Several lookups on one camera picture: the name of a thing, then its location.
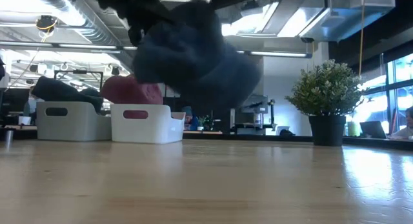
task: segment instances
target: pink fabric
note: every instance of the pink fabric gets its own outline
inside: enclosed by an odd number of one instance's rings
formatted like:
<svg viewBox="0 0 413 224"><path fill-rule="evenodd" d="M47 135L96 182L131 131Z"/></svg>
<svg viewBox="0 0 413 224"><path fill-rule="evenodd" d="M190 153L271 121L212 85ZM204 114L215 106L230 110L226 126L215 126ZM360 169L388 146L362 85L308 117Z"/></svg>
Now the pink fabric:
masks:
<svg viewBox="0 0 413 224"><path fill-rule="evenodd" d="M134 75L112 76L107 79L101 96L115 104L162 105L161 89L154 84L138 84ZM139 112L125 112L125 118L146 118Z"/></svg>

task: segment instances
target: laptop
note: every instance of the laptop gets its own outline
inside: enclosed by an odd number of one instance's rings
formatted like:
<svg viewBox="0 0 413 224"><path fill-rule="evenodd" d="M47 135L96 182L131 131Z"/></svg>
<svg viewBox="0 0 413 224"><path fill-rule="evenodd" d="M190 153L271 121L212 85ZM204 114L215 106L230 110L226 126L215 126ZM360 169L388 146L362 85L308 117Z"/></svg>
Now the laptop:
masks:
<svg viewBox="0 0 413 224"><path fill-rule="evenodd" d="M387 139L380 121L366 121L360 123L363 134L376 139Z"/></svg>

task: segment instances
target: potted plant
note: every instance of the potted plant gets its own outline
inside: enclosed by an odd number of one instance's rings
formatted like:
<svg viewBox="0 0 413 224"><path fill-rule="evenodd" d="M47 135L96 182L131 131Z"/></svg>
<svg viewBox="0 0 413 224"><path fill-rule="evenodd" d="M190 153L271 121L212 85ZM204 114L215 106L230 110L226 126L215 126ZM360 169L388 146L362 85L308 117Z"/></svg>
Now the potted plant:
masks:
<svg viewBox="0 0 413 224"><path fill-rule="evenodd" d="M325 61L306 72L285 99L309 116L315 145L343 144L345 115L362 102L361 78L347 64Z"/></svg>
<svg viewBox="0 0 413 224"><path fill-rule="evenodd" d="M205 124L205 121L207 120L207 118L208 118L208 116L198 118L198 128L197 128L198 131L204 130L204 124Z"/></svg>

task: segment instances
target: yellow cable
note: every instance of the yellow cable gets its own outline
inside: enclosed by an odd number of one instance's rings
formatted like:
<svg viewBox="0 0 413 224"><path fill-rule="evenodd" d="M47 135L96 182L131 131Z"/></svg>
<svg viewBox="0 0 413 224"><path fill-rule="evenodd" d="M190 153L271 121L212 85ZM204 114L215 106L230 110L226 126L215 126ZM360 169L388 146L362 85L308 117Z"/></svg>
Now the yellow cable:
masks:
<svg viewBox="0 0 413 224"><path fill-rule="evenodd" d="M42 43L44 43L44 42L46 41L46 39L47 39L48 37L50 37L50 35L49 35L50 29L51 29L51 28L49 28L49 29L47 30L47 33L46 33L45 37L41 40ZM27 65L26 69L21 73L21 75L20 75L8 88L6 88L6 90L5 90L4 92L7 92L7 90L8 90L10 87L14 86L14 85L25 75L25 73L26 73L27 70L30 68L30 66L32 66L32 63L33 63L34 59L36 58L36 56L38 55L39 51L40 51L40 48L37 48L36 53L34 54L32 60L30 61L30 63Z"/></svg>
<svg viewBox="0 0 413 224"><path fill-rule="evenodd" d="M360 34L360 58L359 58L359 76L361 76L361 64L363 61L363 40L364 40L364 15L365 15L366 0L363 0L361 10L361 34Z"/></svg>
<svg viewBox="0 0 413 224"><path fill-rule="evenodd" d="M36 21L36 27L37 27L37 29L39 29L39 30L48 30L48 29L54 27L54 26L56 25L56 23L57 23L57 19L56 19L56 21L54 21L53 24L51 24L51 25L48 26L48 27L38 27L38 26L37 26L37 21Z"/></svg>

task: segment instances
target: green leaves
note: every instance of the green leaves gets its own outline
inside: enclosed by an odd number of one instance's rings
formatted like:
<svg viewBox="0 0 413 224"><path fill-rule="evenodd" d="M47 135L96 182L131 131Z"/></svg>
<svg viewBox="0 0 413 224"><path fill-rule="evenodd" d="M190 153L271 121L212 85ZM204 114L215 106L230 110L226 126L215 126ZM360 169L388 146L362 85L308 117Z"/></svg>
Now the green leaves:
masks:
<svg viewBox="0 0 413 224"><path fill-rule="evenodd" d="M301 79L285 99L308 116L346 115L362 103L362 80L345 63L333 59L313 70L301 70Z"/></svg>

